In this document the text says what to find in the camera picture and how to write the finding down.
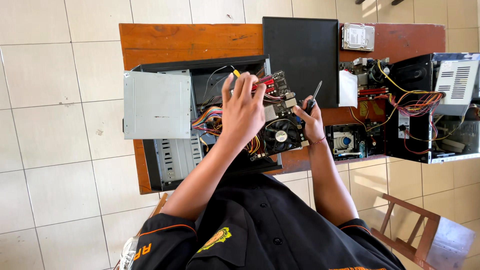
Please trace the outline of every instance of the tile floor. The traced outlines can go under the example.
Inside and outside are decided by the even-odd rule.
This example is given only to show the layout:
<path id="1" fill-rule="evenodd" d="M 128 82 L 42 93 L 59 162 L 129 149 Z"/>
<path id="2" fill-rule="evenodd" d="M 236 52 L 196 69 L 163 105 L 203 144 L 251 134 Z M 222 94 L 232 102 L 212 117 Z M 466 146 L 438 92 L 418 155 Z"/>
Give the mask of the tile floor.
<path id="1" fill-rule="evenodd" d="M 451 51 L 478 50 L 476 0 L 405 0 L 396 7 L 388 2 L 2 2 L 0 269 L 110 269 L 125 240 L 138 231 L 159 199 L 158 194 L 138 194 L 132 141 L 123 140 L 120 130 L 123 60 L 118 23 L 260 23 L 264 15 L 438 23 L 448 29 Z M 480 232 L 478 164 L 382 159 L 337 168 L 360 217 L 370 226 L 381 224 L 387 205 L 379 195 L 385 192 Z M 278 179 L 313 206 L 309 172 Z M 416 218 L 395 209 L 387 235 L 406 238 Z M 476 241 L 464 268 L 479 263 Z"/>

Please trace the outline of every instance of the sneaker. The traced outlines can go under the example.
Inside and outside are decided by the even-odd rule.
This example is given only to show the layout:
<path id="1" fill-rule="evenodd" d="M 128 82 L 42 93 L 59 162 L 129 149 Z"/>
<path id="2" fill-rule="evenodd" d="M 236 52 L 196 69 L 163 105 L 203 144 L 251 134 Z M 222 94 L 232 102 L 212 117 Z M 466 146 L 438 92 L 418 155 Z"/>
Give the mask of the sneaker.
<path id="1" fill-rule="evenodd" d="M 115 270 L 131 270 L 133 265 L 133 257 L 138 245 L 138 236 L 130 237 L 128 241 L 123 246 L 121 252 L 120 265 Z"/>

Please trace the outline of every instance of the shirt pocket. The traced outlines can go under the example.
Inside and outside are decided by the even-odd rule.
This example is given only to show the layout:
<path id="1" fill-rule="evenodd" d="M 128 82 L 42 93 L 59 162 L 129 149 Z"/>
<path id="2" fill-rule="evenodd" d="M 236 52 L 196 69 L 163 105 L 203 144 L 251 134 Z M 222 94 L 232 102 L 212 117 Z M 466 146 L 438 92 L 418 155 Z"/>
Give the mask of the shirt pocket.
<path id="1" fill-rule="evenodd" d="M 237 267 L 245 266 L 247 251 L 247 222 L 243 210 L 226 219 L 217 232 L 192 256 L 189 266 L 210 257 L 218 257 Z"/>

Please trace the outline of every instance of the hand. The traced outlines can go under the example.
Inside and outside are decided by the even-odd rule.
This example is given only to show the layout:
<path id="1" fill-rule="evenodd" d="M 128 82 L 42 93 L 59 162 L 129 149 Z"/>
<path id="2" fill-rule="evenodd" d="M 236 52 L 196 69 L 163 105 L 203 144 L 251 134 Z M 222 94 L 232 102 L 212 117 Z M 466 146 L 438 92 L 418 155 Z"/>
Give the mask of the hand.
<path id="1" fill-rule="evenodd" d="M 228 141 L 233 146 L 231 150 L 240 152 L 265 124 L 263 99 L 266 85 L 259 84 L 252 98 L 252 84 L 258 78 L 244 72 L 235 82 L 233 96 L 230 97 L 232 80 L 233 74 L 230 74 L 222 87 L 222 133 L 219 140 Z"/>
<path id="2" fill-rule="evenodd" d="M 308 115 L 304 111 L 304 109 L 307 108 L 307 101 L 312 98 L 312 96 L 308 96 L 303 101 L 302 108 L 297 105 L 293 107 L 293 112 L 305 121 L 305 136 L 307 136 L 307 139 L 310 141 L 310 143 L 318 142 L 321 139 L 325 138 L 325 129 L 324 123 L 322 121 L 322 113 L 320 112 L 318 104 L 315 103 L 310 115 Z"/>

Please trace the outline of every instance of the orange trim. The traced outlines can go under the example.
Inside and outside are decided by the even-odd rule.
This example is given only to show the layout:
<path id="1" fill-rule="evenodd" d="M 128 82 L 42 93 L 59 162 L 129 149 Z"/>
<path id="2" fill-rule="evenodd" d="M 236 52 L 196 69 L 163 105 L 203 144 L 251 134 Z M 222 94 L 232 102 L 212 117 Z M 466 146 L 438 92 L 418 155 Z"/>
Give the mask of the orange trim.
<path id="1" fill-rule="evenodd" d="M 142 235 L 145 235 L 145 234 L 154 233 L 156 231 L 160 231 L 160 230 L 164 230 L 164 229 L 168 229 L 168 228 L 173 228 L 173 227 L 179 227 L 179 226 L 183 226 L 183 227 L 187 227 L 187 228 L 192 229 L 192 231 L 195 233 L 195 237 L 197 237 L 197 232 L 192 227 L 190 227 L 188 225 L 185 225 L 185 224 L 178 224 L 178 225 L 168 226 L 168 227 L 161 228 L 161 229 L 156 229 L 156 230 L 151 231 L 151 232 L 143 233 L 143 234 L 139 235 L 139 237 L 142 236 Z"/>
<path id="2" fill-rule="evenodd" d="M 371 233 L 369 230 L 367 230 L 367 228 L 362 227 L 362 226 L 360 226 L 360 225 L 349 225 L 349 226 L 345 226 L 345 227 L 341 228 L 341 230 L 343 230 L 343 229 L 345 229 L 345 228 L 348 228 L 348 227 L 360 227 L 360 228 L 365 229 L 370 235 L 372 235 L 372 233 Z"/>

